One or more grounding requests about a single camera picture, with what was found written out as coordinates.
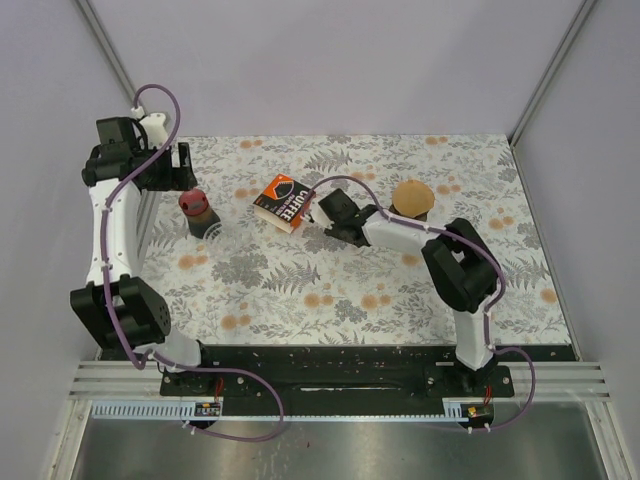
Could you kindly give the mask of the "brown paper coffee filter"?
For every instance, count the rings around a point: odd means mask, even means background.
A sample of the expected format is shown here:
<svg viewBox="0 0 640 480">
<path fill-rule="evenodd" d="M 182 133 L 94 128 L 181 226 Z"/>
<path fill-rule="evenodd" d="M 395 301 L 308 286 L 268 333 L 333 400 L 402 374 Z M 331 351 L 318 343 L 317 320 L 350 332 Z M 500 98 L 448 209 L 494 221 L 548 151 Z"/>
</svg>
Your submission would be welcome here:
<svg viewBox="0 0 640 480">
<path fill-rule="evenodd" d="M 409 215 L 430 212 L 435 205 L 435 195 L 423 182 L 410 179 L 397 184 L 392 193 L 391 205 Z"/>
</svg>

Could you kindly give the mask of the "coffee filter paper box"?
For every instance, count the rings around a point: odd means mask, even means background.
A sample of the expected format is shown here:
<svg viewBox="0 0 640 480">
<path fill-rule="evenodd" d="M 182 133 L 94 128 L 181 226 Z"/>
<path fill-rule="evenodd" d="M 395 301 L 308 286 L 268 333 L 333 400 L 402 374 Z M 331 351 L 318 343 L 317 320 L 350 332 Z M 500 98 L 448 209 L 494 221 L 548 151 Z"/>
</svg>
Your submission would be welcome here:
<svg viewBox="0 0 640 480">
<path fill-rule="evenodd" d="M 310 187 L 279 173 L 254 200 L 254 213 L 258 218 L 291 234 L 302 223 L 302 216 L 314 197 L 307 198 L 309 192 Z"/>
</svg>

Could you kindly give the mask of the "grey glass coffee server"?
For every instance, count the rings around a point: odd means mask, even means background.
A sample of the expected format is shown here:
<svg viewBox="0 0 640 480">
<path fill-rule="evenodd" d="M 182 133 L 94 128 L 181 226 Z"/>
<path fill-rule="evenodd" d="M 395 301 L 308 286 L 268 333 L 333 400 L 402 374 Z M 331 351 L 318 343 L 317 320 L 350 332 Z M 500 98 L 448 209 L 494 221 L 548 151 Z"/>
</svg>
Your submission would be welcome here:
<svg viewBox="0 0 640 480">
<path fill-rule="evenodd" d="M 404 214 L 404 213 L 401 213 L 394 205 L 390 206 L 389 211 L 394 215 L 407 218 L 407 219 L 421 221 L 421 222 L 426 222 L 428 220 L 428 214 L 429 214 L 429 211 L 421 212 L 416 215 Z"/>
</svg>

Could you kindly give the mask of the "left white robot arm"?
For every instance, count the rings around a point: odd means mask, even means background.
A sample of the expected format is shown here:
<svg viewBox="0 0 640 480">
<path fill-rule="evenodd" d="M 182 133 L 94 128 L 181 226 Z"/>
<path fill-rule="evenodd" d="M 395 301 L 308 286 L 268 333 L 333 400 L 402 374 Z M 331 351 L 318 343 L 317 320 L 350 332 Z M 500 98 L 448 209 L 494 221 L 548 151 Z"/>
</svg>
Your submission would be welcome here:
<svg viewBox="0 0 640 480">
<path fill-rule="evenodd" d="M 143 368 L 157 361 L 182 373 L 192 393 L 217 382 L 200 344 L 173 328 L 165 299 L 141 277 L 150 229 L 162 193 L 197 184 L 189 146 L 175 143 L 164 113 L 134 109 L 96 123 L 99 143 L 82 169 L 93 211 L 93 246 L 85 285 L 70 305 L 97 345 Z"/>
</svg>

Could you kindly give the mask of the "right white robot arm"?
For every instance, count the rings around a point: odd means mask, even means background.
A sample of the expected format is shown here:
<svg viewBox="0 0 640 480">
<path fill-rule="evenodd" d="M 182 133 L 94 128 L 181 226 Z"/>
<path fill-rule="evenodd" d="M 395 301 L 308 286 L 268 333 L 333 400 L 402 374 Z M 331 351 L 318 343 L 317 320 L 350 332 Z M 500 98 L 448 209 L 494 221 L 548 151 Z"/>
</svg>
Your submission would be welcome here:
<svg viewBox="0 0 640 480">
<path fill-rule="evenodd" d="M 456 218 L 434 227 L 377 202 L 361 208 L 341 189 L 314 201 L 310 215 L 327 236 L 345 243 L 421 257 L 436 293 L 453 313 L 457 388 L 475 396 L 490 385 L 496 365 L 490 310 L 504 293 L 504 275 L 469 221 Z"/>
</svg>

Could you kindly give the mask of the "brown bottle red cap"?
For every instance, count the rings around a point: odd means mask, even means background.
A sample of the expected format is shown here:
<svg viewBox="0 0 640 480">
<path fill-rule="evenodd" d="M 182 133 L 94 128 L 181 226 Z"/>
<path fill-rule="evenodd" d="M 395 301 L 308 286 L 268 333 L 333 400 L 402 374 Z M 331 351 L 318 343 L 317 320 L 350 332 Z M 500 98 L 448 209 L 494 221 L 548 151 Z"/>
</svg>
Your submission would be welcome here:
<svg viewBox="0 0 640 480">
<path fill-rule="evenodd" d="M 211 208 L 206 194 L 197 188 L 183 192 L 178 204 L 186 217 L 192 236 L 203 239 L 206 232 L 220 223 L 220 217 Z"/>
</svg>

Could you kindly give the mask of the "clear plastic cup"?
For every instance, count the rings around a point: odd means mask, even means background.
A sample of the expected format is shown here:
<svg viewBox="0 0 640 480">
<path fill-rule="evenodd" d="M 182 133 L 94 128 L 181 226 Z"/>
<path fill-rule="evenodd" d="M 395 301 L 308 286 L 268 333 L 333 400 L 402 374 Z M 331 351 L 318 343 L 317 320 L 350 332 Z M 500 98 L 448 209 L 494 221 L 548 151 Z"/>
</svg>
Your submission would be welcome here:
<svg viewBox="0 0 640 480">
<path fill-rule="evenodd" d="M 235 250 L 242 236 L 236 228 L 218 222 L 206 230 L 203 240 L 212 252 L 225 252 Z"/>
</svg>

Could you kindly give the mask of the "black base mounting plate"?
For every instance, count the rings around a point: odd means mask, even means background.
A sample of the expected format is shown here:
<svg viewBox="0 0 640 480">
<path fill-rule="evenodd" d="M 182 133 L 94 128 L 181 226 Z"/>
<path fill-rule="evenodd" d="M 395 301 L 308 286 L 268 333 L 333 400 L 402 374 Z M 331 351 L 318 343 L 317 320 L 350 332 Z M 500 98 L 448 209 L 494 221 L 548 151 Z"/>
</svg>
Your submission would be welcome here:
<svg viewBox="0 0 640 480">
<path fill-rule="evenodd" d="M 166 397 L 212 397 L 227 416 L 427 416 L 444 399 L 510 399 L 511 373 L 466 373 L 452 346 L 205 346 L 215 373 L 165 373 Z"/>
</svg>

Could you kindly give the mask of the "left aluminium frame post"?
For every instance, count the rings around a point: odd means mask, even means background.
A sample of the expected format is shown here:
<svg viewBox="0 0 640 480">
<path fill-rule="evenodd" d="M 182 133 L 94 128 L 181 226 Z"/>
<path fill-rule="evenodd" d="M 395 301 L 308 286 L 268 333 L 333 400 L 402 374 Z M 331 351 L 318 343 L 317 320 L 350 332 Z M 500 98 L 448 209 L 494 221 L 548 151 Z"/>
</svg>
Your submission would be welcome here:
<svg viewBox="0 0 640 480">
<path fill-rule="evenodd" d="M 116 81 L 119 90 L 128 103 L 126 112 L 121 113 L 120 116 L 130 117 L 132 115 L 131 108 L 134 106 L 134 96 L 137 91 L 137 87 L 131 80 L 120 55 L 114 47 L 114 44 L 98 15 L 94 3 L 88 0 L 73 0 L 72 4 L 82 17 L 90 36 L 93 38 L 94 43 L 98 48 L 98 51 L 105 60 L 113 79 Z"/>
</svg>

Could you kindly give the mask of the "aluminium frame post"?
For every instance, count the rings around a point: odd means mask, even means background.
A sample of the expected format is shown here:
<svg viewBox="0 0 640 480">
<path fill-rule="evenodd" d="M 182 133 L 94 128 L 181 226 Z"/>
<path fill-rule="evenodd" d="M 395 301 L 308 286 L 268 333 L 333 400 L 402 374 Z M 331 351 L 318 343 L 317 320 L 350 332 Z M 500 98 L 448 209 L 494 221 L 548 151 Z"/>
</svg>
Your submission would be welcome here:
<svg viewBox="0 0 640 480">
<path fill-rule="evenodd" d="M 131 108 L 134 106 L 134 96 L 137 91 L 137 87 L 131 80 L 120 55 L 114 47 L 114 44 L 98 15 L 94 3 L 88 0 L 73 0 L 72 4 L 82 17 L 90 36 L 93 38 L 94 43 L 98 48 L 98 51 L 105 60 L 113 79 L 116 81 L 119 90 L 128 103 L 126 112 L 121 113 L 120 116 L 130 117 L 132 115 Z"/>
<path fill-rule="evenodd" d="M 523 137 L 526 128 L 533 120 L 537 111 L 541 108 L 549 89 L 552 87 L 556 77 L 560 74 L 562 67 L 567 61 L 575 43 L 585 28 L 585 25 L 588 23 L 599 4 L 599 0 L 583 0 L 580 2 L 578 9 L 571 18 L 564 34 L 555 47 L 550 60 L 544 68 L 541 77 L 537 81 L 522 113 L 518 117 L 515 126 L 507 136 L 508 143 L 511 148 L 515 148 L 517 146 Z"/>
</svg>

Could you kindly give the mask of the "right aluminium frame post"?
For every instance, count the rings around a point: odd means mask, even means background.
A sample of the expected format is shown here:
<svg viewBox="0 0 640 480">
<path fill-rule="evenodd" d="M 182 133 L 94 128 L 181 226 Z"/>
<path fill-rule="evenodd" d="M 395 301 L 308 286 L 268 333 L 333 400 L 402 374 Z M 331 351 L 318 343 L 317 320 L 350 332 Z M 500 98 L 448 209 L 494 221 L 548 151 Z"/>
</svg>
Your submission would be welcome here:
<svg viewBox="0 0 640 480">
<path fill-rule="evenodd" d="M 571 18 L 564 34 L 555 47 L 550 60 L 544 68 L 541 77 L 537 81 L 522 113 L 518 117 L 515 126 L 507 136 L 508 143 L 511 148 L 515 148 L 517 146 L 523 137 L 526 128 L 533 120 L 537 111 L 541 108 L 549 89 L 552 87 L 556 77 L 560 74 L 562 67 L 567 61 L 575 43 L 585 28 L 585 25 L 588 23 L 599 4 L 599 0 L 583 0 L 580 2 L 578 9 Z"/>
</svg>

